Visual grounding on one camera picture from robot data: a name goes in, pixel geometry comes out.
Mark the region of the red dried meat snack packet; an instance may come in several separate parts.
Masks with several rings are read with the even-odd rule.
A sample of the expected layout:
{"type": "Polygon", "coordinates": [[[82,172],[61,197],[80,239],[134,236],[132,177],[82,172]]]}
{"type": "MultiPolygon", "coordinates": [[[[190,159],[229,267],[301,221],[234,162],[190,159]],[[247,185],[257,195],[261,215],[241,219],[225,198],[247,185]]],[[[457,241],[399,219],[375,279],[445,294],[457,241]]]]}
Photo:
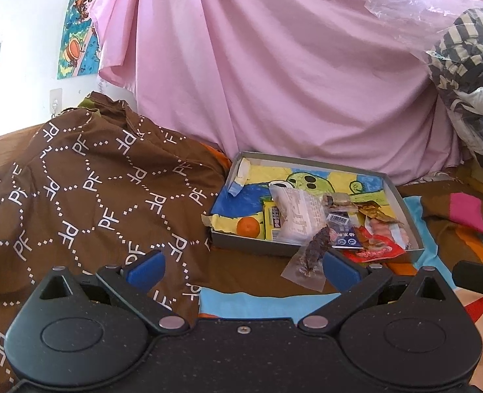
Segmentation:
{"type": "Polygon", "coordinates": [[[371,234],[365,227],[354,229],[361,244],[359,249],[342,249],[341,253],[358,264],[394,259],[406,254],[393,239],[379,234],[371,234]]]}

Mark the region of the blue calcium tablet sachet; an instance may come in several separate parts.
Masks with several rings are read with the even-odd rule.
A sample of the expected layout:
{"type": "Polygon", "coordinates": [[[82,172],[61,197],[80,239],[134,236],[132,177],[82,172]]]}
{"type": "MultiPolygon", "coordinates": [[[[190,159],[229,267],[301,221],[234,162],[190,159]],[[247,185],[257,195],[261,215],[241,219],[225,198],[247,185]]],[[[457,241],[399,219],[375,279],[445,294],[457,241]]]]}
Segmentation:
{"type": "Polygon", "coordinates": [[[326,217],[331,245],[335,249],[362,249],[351,218],[347,213],[331,212],[326,217]]]}

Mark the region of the dark dried fish packet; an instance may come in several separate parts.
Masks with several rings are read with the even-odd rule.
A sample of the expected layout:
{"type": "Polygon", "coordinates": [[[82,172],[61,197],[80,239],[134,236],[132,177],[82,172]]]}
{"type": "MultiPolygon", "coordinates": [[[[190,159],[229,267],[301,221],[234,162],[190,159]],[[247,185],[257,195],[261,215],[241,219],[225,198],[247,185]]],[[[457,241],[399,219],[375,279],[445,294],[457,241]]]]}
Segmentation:
{"type": "Polygon", "coordinates": [[[323,227],[292,256],[281,277],[303,288],[322,292],[326,283],[323,257],[332,249],[330,229],[323,227]]]}

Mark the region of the gold foil pouch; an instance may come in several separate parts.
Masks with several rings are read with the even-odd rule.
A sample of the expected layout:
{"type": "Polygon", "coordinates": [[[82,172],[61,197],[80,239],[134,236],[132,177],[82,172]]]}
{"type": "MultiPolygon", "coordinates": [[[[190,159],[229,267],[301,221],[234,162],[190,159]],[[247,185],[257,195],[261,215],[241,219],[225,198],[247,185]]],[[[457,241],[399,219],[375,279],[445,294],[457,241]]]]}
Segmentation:
{"type": "Polygon", "coordinates": [[[360,214],[369,219],[374,219],[386,224],[399,224],[399,221],[396,218],[383,212],[381,206],[373,200],[355,202],[354,205],[360,214]]]}

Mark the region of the white translucent snack bag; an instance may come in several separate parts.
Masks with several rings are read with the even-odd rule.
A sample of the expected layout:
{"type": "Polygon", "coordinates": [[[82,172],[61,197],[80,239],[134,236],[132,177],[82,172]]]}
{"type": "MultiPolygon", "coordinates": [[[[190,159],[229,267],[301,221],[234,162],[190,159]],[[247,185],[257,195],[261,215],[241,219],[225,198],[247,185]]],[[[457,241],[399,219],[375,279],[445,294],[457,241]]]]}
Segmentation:
{"type": "Polygon", "coordinates": [[[327,226],[320,198],[303,190],[277,185],[271,185],[270,192],[280,211],[278,242],[301,246],[327,226]]]}

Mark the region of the yellow snack bar packet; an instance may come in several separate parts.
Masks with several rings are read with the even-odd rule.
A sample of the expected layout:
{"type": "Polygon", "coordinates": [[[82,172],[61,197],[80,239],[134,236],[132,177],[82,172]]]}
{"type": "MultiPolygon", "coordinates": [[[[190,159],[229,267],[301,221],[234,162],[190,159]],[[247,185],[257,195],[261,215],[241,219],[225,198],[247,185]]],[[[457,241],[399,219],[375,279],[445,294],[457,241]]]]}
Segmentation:
{"type": "Polygon", "coordinates": [[[272,199],[263,200],[265,239],[277,241],[281,230],[280,211],[272,199]]]}

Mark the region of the small orange mandarin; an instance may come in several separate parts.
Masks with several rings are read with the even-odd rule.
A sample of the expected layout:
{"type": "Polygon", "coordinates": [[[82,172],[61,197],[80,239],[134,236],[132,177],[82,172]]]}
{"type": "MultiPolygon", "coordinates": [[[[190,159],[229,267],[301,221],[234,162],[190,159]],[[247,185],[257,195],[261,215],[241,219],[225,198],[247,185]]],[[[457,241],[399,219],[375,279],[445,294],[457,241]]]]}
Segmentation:
{"type": "Polygon", "coordinates": [[[236,225],[236,233],[241,237],[257,239],[261,233],[261,223],[252,216],[242,217],[236,225]]]}

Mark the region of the packaged sausages white wrapper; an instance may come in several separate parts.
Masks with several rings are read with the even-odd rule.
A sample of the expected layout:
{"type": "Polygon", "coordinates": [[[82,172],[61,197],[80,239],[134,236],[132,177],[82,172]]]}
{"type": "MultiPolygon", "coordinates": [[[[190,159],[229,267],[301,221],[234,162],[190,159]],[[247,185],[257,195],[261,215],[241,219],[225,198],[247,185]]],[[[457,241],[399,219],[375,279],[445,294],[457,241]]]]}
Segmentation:
{"type": "Polygon", "coordinates": [[[392,240],[402,249],[410,248],[410,239],[403,225],[366,218],[366,229],[371,234],[392,240]]]}

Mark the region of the clear packet pale crackers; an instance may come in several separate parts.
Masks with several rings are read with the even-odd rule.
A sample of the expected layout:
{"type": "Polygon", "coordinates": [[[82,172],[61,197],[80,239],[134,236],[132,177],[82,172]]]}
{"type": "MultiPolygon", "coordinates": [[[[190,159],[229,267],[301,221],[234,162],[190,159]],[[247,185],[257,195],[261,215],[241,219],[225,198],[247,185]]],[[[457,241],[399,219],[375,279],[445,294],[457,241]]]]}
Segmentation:
{"type": "Polygon", "coordinates": [[[348,194],[328,193],[323,194],[322,206],[326,213],[358,213],[358,207],[351,201],[348,194]]]}

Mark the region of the grey tray with frog drawing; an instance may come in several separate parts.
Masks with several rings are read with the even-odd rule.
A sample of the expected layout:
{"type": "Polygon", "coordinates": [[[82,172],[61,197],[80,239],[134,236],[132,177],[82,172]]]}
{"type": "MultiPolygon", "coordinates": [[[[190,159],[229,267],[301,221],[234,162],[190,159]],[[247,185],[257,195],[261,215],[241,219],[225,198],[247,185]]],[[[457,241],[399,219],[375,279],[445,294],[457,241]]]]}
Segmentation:
{"type": "Polygon", "coordinates": [[[358,263],[413,263],[423,242],[384,173],[256,152],[239,154],[209,215],[219,248],[292,256],[327,227],[358,263]]]}

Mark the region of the pink draped sheet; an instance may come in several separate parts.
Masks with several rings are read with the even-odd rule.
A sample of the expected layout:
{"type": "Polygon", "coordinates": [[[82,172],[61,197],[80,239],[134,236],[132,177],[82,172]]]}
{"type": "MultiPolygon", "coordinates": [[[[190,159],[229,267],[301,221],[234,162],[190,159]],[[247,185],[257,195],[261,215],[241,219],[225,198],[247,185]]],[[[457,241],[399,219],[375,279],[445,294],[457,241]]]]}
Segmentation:
{"type": "Polygon", "coordinates": [[[99,75],[185,136],[388,174],[460,160],[424,65],[366,0],[96,0],[99,75]]]}

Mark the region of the plastic bag of clothes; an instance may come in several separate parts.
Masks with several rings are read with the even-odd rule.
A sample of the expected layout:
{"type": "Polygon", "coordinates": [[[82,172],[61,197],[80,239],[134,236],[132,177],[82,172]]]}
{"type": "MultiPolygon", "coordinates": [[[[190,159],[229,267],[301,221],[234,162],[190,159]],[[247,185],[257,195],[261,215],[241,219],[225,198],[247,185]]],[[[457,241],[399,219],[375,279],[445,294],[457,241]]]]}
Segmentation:
{"type": "Polygon", "coordinates": [[[483,2],[366,0],[429,72],[457,136],[483,169],[483,2]]]}

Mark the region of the wooden bed frame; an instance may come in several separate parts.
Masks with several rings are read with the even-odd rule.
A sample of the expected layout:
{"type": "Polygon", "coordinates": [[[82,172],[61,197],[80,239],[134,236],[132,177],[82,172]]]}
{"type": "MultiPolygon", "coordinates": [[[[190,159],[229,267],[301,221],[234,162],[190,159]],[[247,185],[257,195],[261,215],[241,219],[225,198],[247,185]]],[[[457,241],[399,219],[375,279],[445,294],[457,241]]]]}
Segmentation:
{"type": "Polygon", "coordinates": [[[0,167],[14,161],[29,145],[41,125],[13,131],[0,136],[0,167]]]}

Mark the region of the white wall socket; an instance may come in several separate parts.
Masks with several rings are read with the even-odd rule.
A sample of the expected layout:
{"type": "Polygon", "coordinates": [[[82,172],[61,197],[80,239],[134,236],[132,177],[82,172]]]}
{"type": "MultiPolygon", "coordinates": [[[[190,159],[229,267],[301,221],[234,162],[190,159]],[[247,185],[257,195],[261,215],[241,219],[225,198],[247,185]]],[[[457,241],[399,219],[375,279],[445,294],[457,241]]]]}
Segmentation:
{"type": "Polygon", "coordinates": [[[52,118],[63,111],[63,89],[56,88],[49,91],[49,112],[52,118]]]}

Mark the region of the colourful wall poster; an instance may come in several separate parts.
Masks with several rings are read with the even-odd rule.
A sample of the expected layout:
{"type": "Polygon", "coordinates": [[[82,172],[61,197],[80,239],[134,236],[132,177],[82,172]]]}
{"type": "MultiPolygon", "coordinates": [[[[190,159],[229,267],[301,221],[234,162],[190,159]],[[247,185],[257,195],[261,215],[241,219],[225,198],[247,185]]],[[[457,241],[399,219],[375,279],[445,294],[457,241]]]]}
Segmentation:
{"type": "Polygon", "coordinates": [[[89,12],[96,0],[69,0],[58,55],[57,79],[95,75],[99,68],[98,37],[89,12]]]}

